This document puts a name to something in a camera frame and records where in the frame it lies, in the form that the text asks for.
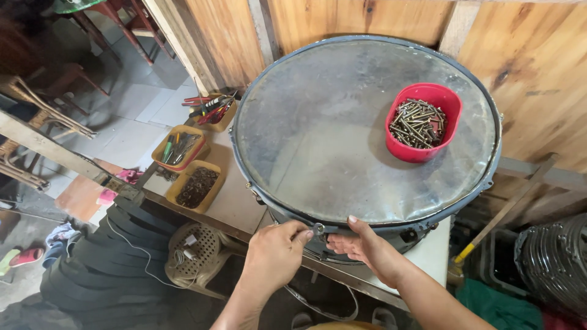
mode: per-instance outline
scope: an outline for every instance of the table leg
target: table leg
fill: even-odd
[[[171,56],[171,54],[169,53],[169,51],[167,50],[167,48],[165,48],[165,45],[163,44],[163,41],[161,41],[161,38],[159,38],[159,34],[157,33],[157,31],[155,31],[155,29],[151,25],[151,22],[149,21],[149,19],[147,18],[147,16],[145,16],[145,13],[143,12],[143,8],[141,8],[139,6],[139,4],[137,3],[137,0],[131,0],[131,1],[133,3],[134,11],[136,11],[137,12],[137,15],[139,17],[141,17],[141,20],[143,20],[143,23],[147,26],[147,29],[149,29],[149,31],[151,31],[151,33],[153,34],[153,38],[155,39],[155,41],[157,42],[157,44],[159,44],[159,47],[161,47],[161,49],[163,50],[163,52],[165,52],[165,55],[167,55],[167,57],[170,60],[173,60],[173,57]]]
[[[102,48],[103,51],[107,52],[112,56],[112,58],[116,61],[116,63],[121,64],[122,61],[120,58],[114,53],[110,45],[108,45],[108,41],[104,38],[104,35],[100,32],[98,27],[94,25],[92,20],[83,12],[77,11],[72,13],[73,19],[79,24],[79,26],[86,31],[88,35],[94,40],[94,42],[98,45],[98,47]]]
[[[126,28],[126,26],[120,20],[120,17],[118,17],[118,13],[114,10],[114,8],[110,4],[110,2],[103,1],[103,2],[100,2],[99,4],[94,5],[94,6],[100,7],[103,10],[103,12],[106,13],[106,15],[111,20],[113,20],[114,23],[116,23],[116,25],[118,25],[118,27],[122,30],[122,32],[124,33],[126,38],[130,41],[130,43],[133,44],[133,46],[137,49],[139,54],[147,61],[147,63],[149,65],[153,65],[153,61],[149,58],[149,56],[147,55],[147,52],[145,52],[145,50],[143,49],[143,47],[139,43],[139,40],[137,40],[137,37]]]

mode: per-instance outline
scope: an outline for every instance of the plywood board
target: plywood board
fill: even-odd
[[[103,160],[94,159],[94,161],[112,174],[118,174],[123,170],[122,167]],[[88,222],[101,206],[96,204],[96,200],[102,190],[104,190],[104,187],[85,176],[79,175],[57,197],[55,206],[80,221]]]
[[[450,1],[269,0],[281,55],[338,35],[369,33],[435,45]]]
[[[587,5],[485,2],[458,60],[504,114],[502,156],[587,171]]]
[[[228,87],[244,89],[265,69],[247,0],[187,0]]]

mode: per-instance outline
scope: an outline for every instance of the pink cloth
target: pink cloth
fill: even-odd
[[[116,175],[117,178],[122,179],[130,184],[137,183],[137,180],[144,174],[144,172],[138,172],[135,170],[122,170]],[[110,205],[118,194],[110,189],[104,189],[100,193],[100,197],[96,201],[96,204]]]

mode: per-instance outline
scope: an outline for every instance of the green cloth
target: green cloth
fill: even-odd
[[[526,300],[516,299],[485,284],[465,280],[457,299],[498,330],[543,330],[542,314]]]
[[[55,0],[53,11],[57,14],[71,14],[99,4],[102,1],[106,0],[71,0],[71,2],[68,0]]]

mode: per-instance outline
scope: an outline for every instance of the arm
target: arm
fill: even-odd
[[[363,261],[381,282],[397,289],[424,329],[495,329],[377,236],[366,222],[354,216],[350,216],[347,222],[359,237],[331,234],[327,247],[338,254],[347,254],[350,259]]]
[[[312,235],[295,220],[259,230],[249,242],[241,278],[210,330],[257,329],[267,300],[294,277]]]

